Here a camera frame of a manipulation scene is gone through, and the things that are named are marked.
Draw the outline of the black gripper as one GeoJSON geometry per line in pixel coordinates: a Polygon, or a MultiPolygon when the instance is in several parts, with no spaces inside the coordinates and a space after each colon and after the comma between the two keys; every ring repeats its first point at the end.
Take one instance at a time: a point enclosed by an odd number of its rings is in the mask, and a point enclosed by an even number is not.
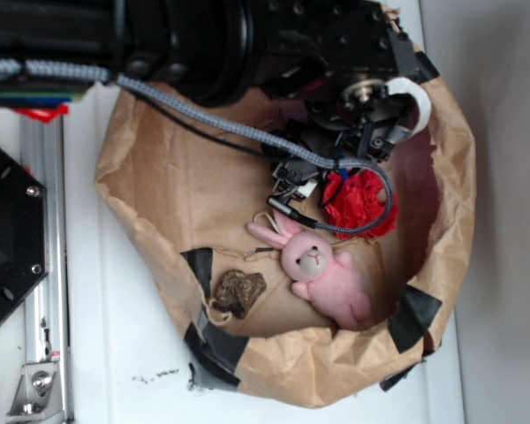
{"type": "MultiPolygon", "coordinates": [[[[374,1],[267,1],[264,91],[305,107],[272,135],[316,155],[366,150],[386,162],[423,130],[431,104],[423,83],[439,73],[398,19],[374,1]]],[[[273,197],[303,201],[328,171],[280,148],[271,155],[273,197]]]]}

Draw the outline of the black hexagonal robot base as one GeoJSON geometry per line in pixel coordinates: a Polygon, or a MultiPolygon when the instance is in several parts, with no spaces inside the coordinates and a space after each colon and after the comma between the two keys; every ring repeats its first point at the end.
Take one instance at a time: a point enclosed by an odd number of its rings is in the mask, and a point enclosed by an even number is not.
{"type": "Polygon", "coordinates": [[[46,193],[0,148],[0,326],[47,275],[46,193]]]}

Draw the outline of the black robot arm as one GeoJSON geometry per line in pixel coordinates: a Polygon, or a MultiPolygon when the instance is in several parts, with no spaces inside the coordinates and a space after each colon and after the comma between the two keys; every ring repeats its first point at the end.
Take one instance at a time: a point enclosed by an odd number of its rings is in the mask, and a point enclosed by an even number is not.
{"type": "Polygon", "coordinates": [[[175,123],[261,143],[297,218],[331,173],[372,171],[428,124],[426,56],[373,1],[0,1],[0,107],[51,120],[114,83],[175,123]]]}

